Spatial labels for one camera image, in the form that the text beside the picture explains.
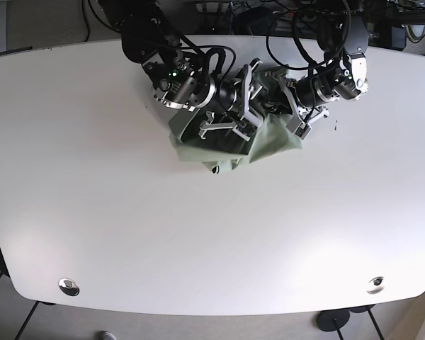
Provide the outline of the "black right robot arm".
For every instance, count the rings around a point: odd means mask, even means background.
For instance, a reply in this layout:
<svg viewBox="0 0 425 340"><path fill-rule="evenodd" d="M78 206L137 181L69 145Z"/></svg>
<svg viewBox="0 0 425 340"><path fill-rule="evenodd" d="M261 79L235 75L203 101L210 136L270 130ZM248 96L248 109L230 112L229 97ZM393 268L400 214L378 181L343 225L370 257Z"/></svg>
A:
<svg viewBox="0 0 425 340"><path fill-rule="evenodd" d="M176 29L155 1L100 1L102 24L121 36L122 49L150 78L154 97L167 108L206 111L199 135L230 130L248 142L264 119L250 110L256 94L252 73L260 62L244 65L235 78L225 67L236 52L224 45L196 45Z"/></svg>

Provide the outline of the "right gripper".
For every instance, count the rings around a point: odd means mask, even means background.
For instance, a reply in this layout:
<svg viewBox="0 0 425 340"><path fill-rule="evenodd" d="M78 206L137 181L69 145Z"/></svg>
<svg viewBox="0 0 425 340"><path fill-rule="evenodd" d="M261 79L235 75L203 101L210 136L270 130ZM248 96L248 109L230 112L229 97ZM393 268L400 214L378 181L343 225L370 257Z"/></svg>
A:
<svg viewBox="0 0 425 340"><path fill-rule="evenodd" d="M213 130L232 131L242 118L253 120L252 116L262 117L250 108L251 100L262 90L262 86L253 80L253 73L261 60L253 59L239 70L236 77L225 79L220 76L224 54L217 54L216 68L210 71L213 55L212 52L206 53L200 59L202 64L195 63L193 66L186 60L176 60L170 67L159 54L142 64L152 81L156 101L176 110L206 110L207 118L199 126L201 138Z"/></svg>

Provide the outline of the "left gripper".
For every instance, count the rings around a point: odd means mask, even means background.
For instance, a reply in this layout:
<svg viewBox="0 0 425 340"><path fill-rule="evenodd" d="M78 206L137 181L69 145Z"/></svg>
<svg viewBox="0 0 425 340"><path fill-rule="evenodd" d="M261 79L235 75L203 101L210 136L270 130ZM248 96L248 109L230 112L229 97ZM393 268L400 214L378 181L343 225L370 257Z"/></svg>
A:
<svg viewBox="0 0 425 340"><path fill-rule="evenodd" d="M271 94L276 111L288 114L290 119L297 116L310 126L329 116L328 103L340 99L355 101L368 92L367 61L363 53L346 53L342 59L299 80L289 77L288 71L281 67L266 71L265 77L275 81L278 87Z"/></svg>

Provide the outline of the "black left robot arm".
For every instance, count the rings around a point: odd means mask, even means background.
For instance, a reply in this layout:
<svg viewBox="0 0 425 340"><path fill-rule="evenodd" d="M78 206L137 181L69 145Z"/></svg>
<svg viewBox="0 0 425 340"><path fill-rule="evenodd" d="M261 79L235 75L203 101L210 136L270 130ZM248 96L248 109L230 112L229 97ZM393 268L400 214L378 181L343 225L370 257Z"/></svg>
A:
<svg viewBox="0 0 425 340"><path fill-rule="evenodd" d="M368 48L368 31L361 17L361 9L350 6L349 2L336 1L323 5L316 1L312 5L302 5L288 9L292 13L291 32L293 41L301 57L306 61L305 67L294 67L282 63L272 53L270 37L278 14L271 22L266 34L266 51L271 59L288 71L306 71L307 76L299 80L283 80L277 76L280 91L284 93L291 109L292 118L287 128L299 137L305 137L311 130L314 120L329 115L326 104L344 99L358 100L368 92L367 61L365 52ZM323 61L315 61L302 45L297 22L306 14L316 18L314 29L319 48L323 52Z"/></svg>

